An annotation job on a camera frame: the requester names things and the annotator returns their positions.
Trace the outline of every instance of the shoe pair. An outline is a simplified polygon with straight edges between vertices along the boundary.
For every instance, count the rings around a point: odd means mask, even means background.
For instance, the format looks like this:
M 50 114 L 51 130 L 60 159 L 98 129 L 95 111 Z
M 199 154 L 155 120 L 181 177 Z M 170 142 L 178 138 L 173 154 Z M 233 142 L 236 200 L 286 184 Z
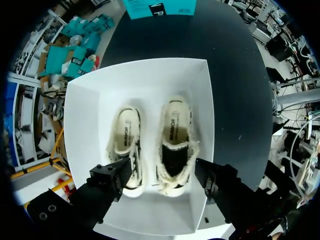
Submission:
M 140 114 L 136 108 L 123 106 L 119 110 L 106 152 L 111 163 L 130 158 L 132 175 L 123 193 L 132 198 L 140 196 L 146 187 L 147 170 L 140 157 Z M 155 171 L 161 194 L 177 197 L 184 193 L 198 153 L 192 112 L 183 97 L 175 96 L 162 108 L 157 136 Z

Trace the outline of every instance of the shoe insole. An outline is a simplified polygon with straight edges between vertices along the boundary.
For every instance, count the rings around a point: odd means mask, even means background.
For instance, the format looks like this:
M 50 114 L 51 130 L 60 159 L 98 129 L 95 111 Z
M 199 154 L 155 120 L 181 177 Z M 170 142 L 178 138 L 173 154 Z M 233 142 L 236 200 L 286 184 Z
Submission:
M 164 116 L 163 135 L 166 142 L 177 145 L 188 141 L 188 125 L 190 124 L 190 110 L 181 101 L 168 104 Z
M 123 110 L 116 121 L 114 141 L 116 152 L 128 152 L 134 137 L 139 135 L 139 116 L 133 109 Z

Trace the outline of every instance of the black metal bracket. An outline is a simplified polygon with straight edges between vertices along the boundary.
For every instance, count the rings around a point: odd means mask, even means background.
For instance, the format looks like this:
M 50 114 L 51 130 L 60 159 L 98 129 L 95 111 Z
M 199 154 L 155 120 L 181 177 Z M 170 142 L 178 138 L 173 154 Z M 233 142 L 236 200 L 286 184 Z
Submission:
M 262 240 L 283 221 L 292 209 L 290 191 L 294 182 L 271 161 L 265 175 L 276 185 L 273 194 L 258 189 L 253 191 L 237 177 L 238 171 L 230 165 L 221 166 L 197 158 L 195 176 L 209 200 L 214 199 L 226 223 L 235 227 L 230 240 Z
M 132 174 L 129 158 L 90 170 L 90 178 L 70 197 L 70 203 L 49 190 L 27 206 L 35 224 L 50 228 L 63 219 L 74 227 L 92 230 L 103 222 L 113 202 L 118 202 Z

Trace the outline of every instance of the teal box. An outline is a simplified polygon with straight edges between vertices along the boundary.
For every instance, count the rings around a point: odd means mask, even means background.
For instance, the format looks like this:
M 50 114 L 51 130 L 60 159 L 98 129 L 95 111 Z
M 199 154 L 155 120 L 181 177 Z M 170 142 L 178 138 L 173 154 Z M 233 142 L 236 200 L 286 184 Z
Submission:
M 70 65 L 68 71 L 64 76 L 75 78 L 78 74 L 78 70 L 85 59 L 87 50 L 81 46 L 68 46 L 66 49 L 73 51 L 73 55 L 70 57 Z
M 50 46 L 45 59 L 44 68 L 38 76 L 46 76 L 50 74 L 61 74 L 61 67 L 65 63 L 69 50 L 66 47 Z
M 89 21 L 82 19 L 79 24 L 76 26 L 75 31 L 78 35 L 87 35 L 89 34 L 88 30 L 85 30 L 85 27 L 89 24 Z
M 105 32 L 110 28 L 114 27 L 115 23 L 111 17 L 105 14 L 101 14 L 94 18 L 90 23 L 84 27 L 85 30 L 89 32 Z
M 87 50 L 87 55 L 95 54 L 100 43 L 100 35 L 94 31 L 86 35 L 81 42 L 81 47 Z
M 197 0 L 122 0 L 131 19 L 194 15 Z
M 92 68 L 94 67 L 95 63 L 93 61 L 90 61 L 89 59 L 85 59 L 82 65 L 80 66 L 80 69 L 77 72 L 76 78 L 85 75 L 87 73 L 90 73 L 92 71 Z
M 62 29 L 61 34 L 71 38 L 77 34 L 77 26 L 82 21 L 81 17 L 74 16 L 69 23 Z

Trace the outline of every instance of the sneaker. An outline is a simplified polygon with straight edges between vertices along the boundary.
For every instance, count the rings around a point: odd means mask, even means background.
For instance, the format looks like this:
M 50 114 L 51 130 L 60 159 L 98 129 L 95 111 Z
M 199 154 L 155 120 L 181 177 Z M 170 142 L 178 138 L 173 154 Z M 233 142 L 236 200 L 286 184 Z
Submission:
M 106 154 L 111 163 L 130 158 L 132 175 L 123 194 L 131 198 L 140 196 L 144 190 L 140 150 L 139 112 L 134 107 L 123 106 L 113 121 Z
M 192 112 L 182 96 L 173 97 L 162 108 L 158 141 L 155 161 L 159 192 L 178 197 L 186 189 L 199 153 L 192 134 Z

